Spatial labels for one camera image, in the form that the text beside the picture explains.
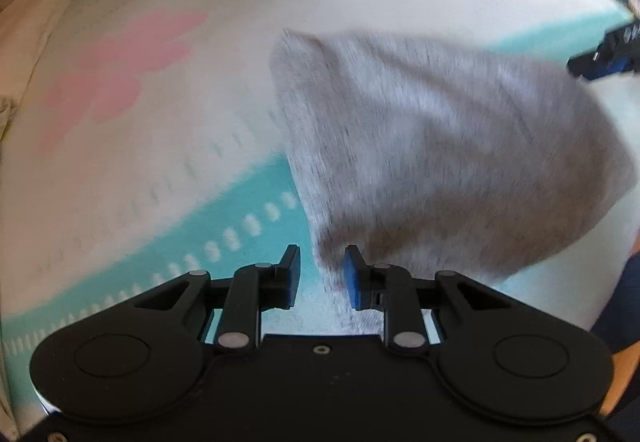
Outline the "blue clothed operator leg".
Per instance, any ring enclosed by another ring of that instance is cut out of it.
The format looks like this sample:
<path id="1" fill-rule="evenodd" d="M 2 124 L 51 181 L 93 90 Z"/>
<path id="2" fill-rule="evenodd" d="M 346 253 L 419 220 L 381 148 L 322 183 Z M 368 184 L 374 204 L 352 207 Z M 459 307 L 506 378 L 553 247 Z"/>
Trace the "blue clothed operator leg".
<path id="1" fill-rule="evenodd" d="M 614 381 L 603 405 L 608 426 L 639 440 L 639 254 L 633 254 L 591 331 L 613 353 Z"/>

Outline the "cream rolled bed bumper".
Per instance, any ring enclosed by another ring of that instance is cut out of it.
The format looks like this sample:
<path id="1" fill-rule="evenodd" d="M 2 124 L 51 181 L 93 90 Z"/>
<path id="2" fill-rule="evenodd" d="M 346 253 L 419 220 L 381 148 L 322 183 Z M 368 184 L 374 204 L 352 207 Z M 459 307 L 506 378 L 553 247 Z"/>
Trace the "cream rolled bed bumper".
<path id="1" fill-rule="evenodd" d="M 30 90 L 38 62 L 73 0 L 38 0 L 21 12 L 1 17 L 1 140 Z"/>

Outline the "grey speckled pants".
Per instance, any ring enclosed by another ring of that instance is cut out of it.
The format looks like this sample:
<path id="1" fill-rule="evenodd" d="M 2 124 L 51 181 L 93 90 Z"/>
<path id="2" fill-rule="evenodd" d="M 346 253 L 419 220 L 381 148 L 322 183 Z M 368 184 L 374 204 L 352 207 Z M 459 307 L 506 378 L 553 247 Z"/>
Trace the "grey speckled pants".
<path id="1" fill-rule="evenodd" d="M 550 62 L 425 35 L 286 32 L 270 70 L 286 157 L 337 323 L 353 243 L 414 276 L 452 269 L 590 328 L 617 267 L 582 239 L 637 186 L 636 162 L 590 90 Z"/>

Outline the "pastel floral bed sheet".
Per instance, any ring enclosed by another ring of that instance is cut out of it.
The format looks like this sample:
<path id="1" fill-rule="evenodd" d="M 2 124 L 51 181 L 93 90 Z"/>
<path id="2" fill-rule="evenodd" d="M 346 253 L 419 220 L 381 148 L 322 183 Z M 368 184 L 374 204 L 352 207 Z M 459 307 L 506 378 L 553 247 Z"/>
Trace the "pastel floral bed sheet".
<path id="1" fill-rule="evenodd" d="M 1 146 L 1 347 L 20 431 L 44 337 L 194 269 L 303 252 L 282 334 L 343 331 L 281 149 L 284 30 L 373 30 L 557 62 L 624 24 L 614 0 L 73 0 Z"/>

